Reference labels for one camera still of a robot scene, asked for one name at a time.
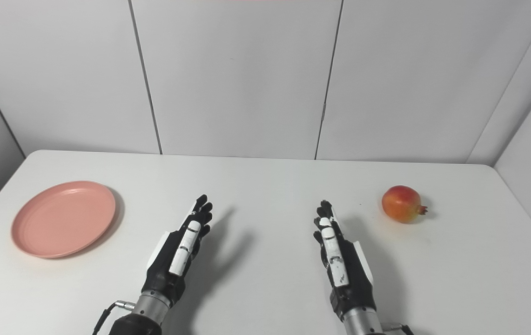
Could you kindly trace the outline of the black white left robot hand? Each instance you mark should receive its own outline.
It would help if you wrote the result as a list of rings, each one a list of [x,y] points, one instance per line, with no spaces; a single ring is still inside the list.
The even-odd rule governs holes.
[[[185,291],[185,276],[211,227],[213,204],[203,194],[195,200],[178,230],[168,233],[146,271],[142,292],[153,291],[173,307]]]

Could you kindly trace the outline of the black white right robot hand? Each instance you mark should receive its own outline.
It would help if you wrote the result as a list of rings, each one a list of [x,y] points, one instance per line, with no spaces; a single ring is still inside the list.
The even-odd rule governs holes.
[[[370,271],[363,251],[347,240],[339,226],[333,205],[322,200],[316,209],[314,239],[331,284],[330,303],[340,320],[353,309],[376,310]]]

